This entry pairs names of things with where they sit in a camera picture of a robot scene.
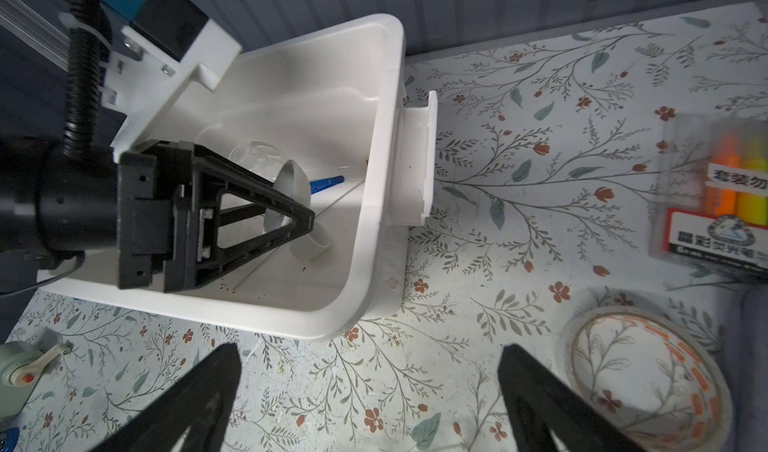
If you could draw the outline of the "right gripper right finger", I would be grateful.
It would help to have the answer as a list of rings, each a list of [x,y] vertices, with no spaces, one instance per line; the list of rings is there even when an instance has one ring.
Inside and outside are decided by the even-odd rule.
[[[555,451],[640,451],[523,347],[503,349],[497,372],[517,449]]]

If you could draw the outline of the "white plastic storage bin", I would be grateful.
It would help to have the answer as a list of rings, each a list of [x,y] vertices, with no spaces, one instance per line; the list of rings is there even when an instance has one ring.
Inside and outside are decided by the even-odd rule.
[[[404,106],[405,34],[372,14],[247,52],[216,90],[190,84],[145,137],[190,141],[227,158],[274,151],[312,181],[322,240],[300,239],[196,290],[117,287],[117,255],[88,255],[58,295],[217,326],[306,340],[336,337],[363,317],[395,313],[407,234],[434,190],[438,100]]]

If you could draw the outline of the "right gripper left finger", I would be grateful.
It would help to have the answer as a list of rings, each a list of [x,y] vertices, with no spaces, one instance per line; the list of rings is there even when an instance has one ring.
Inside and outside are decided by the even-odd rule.
[[[96,451],[219,451],[242,372],[238,347],[225,343],[194,366]]]

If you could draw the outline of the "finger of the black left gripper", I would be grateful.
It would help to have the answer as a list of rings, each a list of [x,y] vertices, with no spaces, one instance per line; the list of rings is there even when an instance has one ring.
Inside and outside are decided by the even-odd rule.
[[[194,147],[187,246],[194,265],[185,274],[186,284],[209,284],[313,229],[315,212],[309,206],[276,191],[275,180],[230,161],[230,152]],[[268,209],[292,222],[265,232]]]

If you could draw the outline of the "white round dish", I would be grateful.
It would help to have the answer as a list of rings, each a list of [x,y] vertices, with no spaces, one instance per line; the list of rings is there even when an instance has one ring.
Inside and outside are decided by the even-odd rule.
[[[310,181],[304,170],[296,161],[287,160],[283,164],[274,181],[273,187],[276,191],[293,199],[302,206],[310,206]],[[289,216],[280,214],[273,209],[268,209],[264,214],[264,231],[272,232],[291,222],[292,219]]]

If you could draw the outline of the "blue plastic tweezers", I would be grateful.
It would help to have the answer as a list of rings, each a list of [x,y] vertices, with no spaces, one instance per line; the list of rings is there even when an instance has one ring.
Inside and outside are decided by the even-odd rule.
[[[342,175],[312,180],[312,182],[310,182],[311,193],[316,194],[322,192],[330,187],[342,184],[344,181],[345,178]]]

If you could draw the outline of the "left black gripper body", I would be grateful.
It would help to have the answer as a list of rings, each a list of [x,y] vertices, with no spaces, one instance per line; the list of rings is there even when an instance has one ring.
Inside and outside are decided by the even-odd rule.
[[[164,292],[184,289],[193,267],[188,225],[194,145],[151,140],[120,155],[117,172],[117,286],[149,287],[162,276]]]

